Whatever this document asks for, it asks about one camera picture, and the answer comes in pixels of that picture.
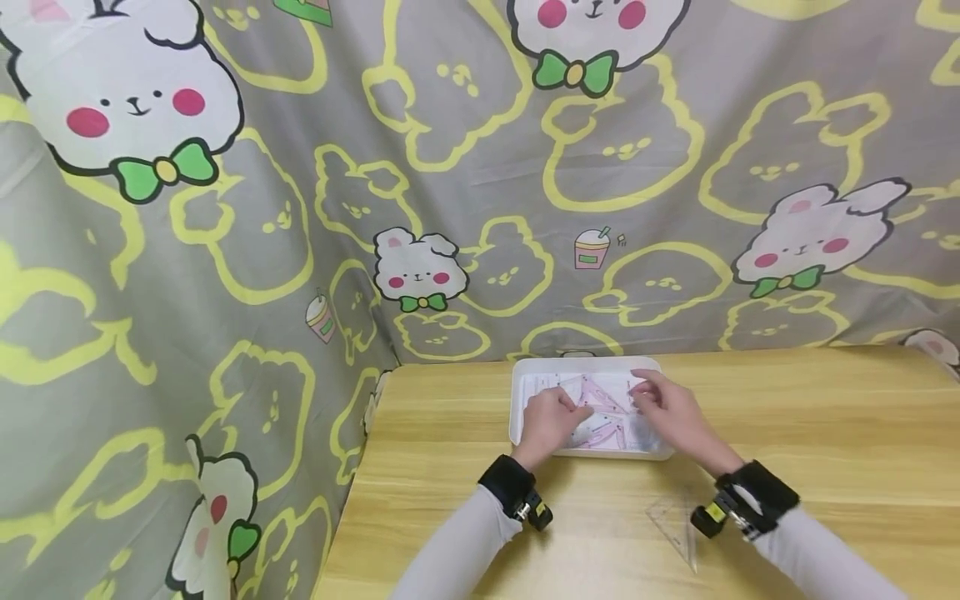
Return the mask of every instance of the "gray sleeve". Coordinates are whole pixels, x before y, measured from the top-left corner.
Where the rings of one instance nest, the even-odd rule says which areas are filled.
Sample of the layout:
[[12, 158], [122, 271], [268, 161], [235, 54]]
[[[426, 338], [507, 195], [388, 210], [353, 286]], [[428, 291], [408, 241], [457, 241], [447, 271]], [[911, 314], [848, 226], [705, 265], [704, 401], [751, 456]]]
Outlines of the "gray sleeve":
[[757, 538], [754, 547], [811, 600], [906, 598], [802, 508], [781, 517], [777, 529]]
[[522, 525], [487, 488], [457, 509], [407, 567], [390, 600], [463, 600]]

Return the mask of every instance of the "gray curtain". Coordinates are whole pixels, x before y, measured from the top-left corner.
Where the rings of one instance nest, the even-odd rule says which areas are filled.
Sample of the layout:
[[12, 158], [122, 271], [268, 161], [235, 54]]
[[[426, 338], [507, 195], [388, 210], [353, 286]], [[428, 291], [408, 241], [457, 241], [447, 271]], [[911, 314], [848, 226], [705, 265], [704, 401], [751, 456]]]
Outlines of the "gray curtain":
[[0, 0], [0, 596], [308, 597], [398, 363], [957, 374], [958, 35], [956, 0]]

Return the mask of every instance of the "black wrist strap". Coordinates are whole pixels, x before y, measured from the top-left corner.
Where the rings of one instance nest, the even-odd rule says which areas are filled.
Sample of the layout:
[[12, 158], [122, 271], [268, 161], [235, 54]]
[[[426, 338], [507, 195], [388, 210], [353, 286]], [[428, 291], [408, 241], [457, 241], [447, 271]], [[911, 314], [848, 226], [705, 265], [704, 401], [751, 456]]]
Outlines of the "black wrist strap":
[[723, 529], [728, 518], [748, 540], [777, 529], [780, 518], [800, 504], [800, 497], [758, 461], [721, 475], [718, 494], [708, 506], [698, 506], [690, 522], [708, 538]]
[[550, 508], [534, 490], [537, 479], [506, 454], [497, 457], [477, 483], [490, 490], [509, 518], [529, 520], [538, 531], [553, 520]]

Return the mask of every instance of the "triangle ruler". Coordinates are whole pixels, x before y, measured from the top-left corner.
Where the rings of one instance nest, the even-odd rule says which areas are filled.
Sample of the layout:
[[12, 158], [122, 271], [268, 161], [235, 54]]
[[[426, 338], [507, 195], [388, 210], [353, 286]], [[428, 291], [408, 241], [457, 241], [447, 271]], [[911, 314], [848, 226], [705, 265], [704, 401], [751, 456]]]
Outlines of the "triangle ruler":
[[690, 523], [693, 504], [686, 490], [663, 496], [647, 508], [646, 514], [684, 561], [697, 572], [696, 530]]

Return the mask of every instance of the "hand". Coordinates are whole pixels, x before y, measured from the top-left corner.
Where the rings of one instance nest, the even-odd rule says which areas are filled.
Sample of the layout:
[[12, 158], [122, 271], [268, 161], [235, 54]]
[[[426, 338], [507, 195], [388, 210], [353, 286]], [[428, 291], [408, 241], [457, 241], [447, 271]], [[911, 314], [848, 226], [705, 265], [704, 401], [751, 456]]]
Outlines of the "hand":
[[630, 391], [634, 406], [668, 444], [712, 477], [743, 467], [743, 459], [710, 427], [693, 392], [658, 371], [636, 369], [631, 373], [646, 379]]
[[563, 388], [550, 388], [531, 397], [523, 409], [523, 433], [512, 454], [514, 460], [533, 472], [564, 447], [577, 425], [592, 414], [588, 406], [577, 407]]

